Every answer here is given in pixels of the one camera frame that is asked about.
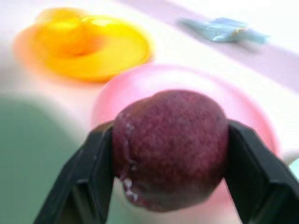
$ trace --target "plum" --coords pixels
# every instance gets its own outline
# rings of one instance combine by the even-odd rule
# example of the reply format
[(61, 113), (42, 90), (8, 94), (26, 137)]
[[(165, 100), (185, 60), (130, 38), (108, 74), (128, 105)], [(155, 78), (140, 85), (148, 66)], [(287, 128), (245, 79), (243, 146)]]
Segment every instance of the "plum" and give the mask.
[(113, 170), (126, 198), (157, 212), (205, 201), (228, 165), (228, 120), (211, 98), (169, 90), (123, 109), (113, 126)]

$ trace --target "yellow plate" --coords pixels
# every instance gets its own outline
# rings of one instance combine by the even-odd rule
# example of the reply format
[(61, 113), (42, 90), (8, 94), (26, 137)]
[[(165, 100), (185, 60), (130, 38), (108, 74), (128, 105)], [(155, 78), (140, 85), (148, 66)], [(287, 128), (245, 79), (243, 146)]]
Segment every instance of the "yellow plate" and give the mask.
[(24, 36), (37, 61), (61, 76), (82, 81), (108, 81), (152, 56), (142, 31), (116, 18), (81, 11), (64, 16), (48, 12)]

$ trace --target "white surface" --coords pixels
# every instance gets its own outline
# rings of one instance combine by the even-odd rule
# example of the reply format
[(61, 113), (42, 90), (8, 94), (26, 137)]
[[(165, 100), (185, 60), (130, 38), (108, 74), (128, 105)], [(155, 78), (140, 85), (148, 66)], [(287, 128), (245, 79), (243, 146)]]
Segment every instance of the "white surface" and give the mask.
[[(267, 1), (269, 0), (266, 0), (262, 4), (265, 8)], [(11, 74), (9, 75), (22, 77), (22, 82), (18, 83), (18, 85), (0, 86), (2, 91), (5, 89), (14, 89), (15, 87), (33, 91), (38, 89), (40, 93), (52, 97), (64, 109), (69, 111), (85, 127), (86, 132), (89, 130), (91, 109), (101, 85), (75, 87), (53, 83), (46, 79), (28, 80), (28, 76), (26, 75), (28, 72), (24, 72), (20, 67), (15, 66), (11, 49), (8, 47), (13, 42), (14, 35), (21, 29), (32, 24), (34, 18), (43, 9), (65, 6), (81, 7), (93, 14), (115, 15), (139, 25), (152, 36), (156, 45), (155, 54), (157, 63), (186, 65), (208, 71), (213, 76), (221, 77), (235, 84), (247, 93), (250, 98), (254, 99), (268, 115), (277, 131), (281, 147), (283, 149), (299, 148), (299, 97), (297, 95), (279, 86), (277, 83), (242, 67), (240, 64), (213, 51), (209, 47), (198, 44), (196, 40), (185, 34), (114, 1), (1, 1), (0, 30), (4, 35), (0, 39), (0, 46), (3, 45), (6, 47), (1, 48), (0, 78), (2, 79), (7, 76), (5, 73), (6, 70), (4, 70), (4, 67), (7, 68), (7, 66), (11, 66)], [(229, 13), (231, 8), (226, 7), (226, 9), (226, 13)]]
[(168, 0), (210, 19), (227, 17), (271, 35), (271, 43), (299, 53), (299, 14), (292, 0)]

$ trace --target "blue plastic wrapper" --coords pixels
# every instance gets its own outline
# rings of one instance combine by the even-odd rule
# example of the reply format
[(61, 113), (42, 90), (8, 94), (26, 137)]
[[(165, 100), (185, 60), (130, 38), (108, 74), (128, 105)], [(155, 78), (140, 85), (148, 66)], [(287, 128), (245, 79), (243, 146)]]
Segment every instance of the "blue plastic wrapper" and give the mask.
[(211, 22), (181, 19), (179, 23), (191, 28), (213, 42), (239, 42), (242, 40), (264, 44), (269, 36), (261, 34), (244, 22), (218, 18)]

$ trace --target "purple fruit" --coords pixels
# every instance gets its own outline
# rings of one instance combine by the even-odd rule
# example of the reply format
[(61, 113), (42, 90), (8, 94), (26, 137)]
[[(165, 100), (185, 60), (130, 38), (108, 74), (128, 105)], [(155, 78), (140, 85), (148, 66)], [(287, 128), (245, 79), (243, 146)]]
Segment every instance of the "purple fruit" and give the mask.
[(113, 168), (126, 198), (152, 211), (206, 200), (227, 167), (228, 120), (211, 98), (163, 91), (114, 120)]

